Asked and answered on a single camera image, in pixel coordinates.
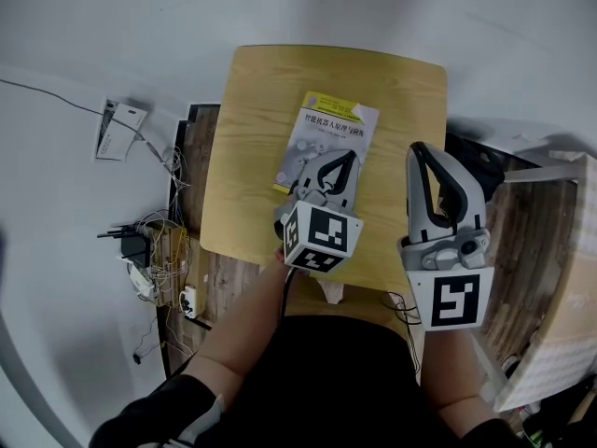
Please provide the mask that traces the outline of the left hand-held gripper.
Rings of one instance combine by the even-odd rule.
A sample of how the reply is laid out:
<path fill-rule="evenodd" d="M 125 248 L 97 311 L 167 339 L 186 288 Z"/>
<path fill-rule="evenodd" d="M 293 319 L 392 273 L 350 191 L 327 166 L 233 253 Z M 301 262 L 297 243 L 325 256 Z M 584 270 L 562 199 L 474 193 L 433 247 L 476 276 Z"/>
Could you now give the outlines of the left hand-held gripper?
<path fill-rule="evenodd" d="M 274 212 L 286 265 L 329 274 L 354 254 L 364 221 L 341 204 L 354 204 L 360 160 L 353 150 L 332 150 L 309 160 L 292 199 Z M 331 190 L 336 204 L 324 192 Z"/>

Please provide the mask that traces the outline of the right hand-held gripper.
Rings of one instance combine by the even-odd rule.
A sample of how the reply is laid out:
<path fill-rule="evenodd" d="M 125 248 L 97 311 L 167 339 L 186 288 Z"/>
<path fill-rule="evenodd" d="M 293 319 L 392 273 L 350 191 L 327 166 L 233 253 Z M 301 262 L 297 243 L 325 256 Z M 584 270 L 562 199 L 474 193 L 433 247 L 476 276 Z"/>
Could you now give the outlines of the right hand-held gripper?
<path fill-rule="evenodd" d="M 450 211 L 431 206 L 426 166 L 439 187 L 448 189 Z M 486 261 L 490 233 L 477 179 L 449 153 L 413 143 L 407 154 L 409 238 L 398 252 L 426 331 L 471 329 L 482 325 L 493 284 L 494 268 Z M 461 234 L 428 241 L 430 222 Z"/>

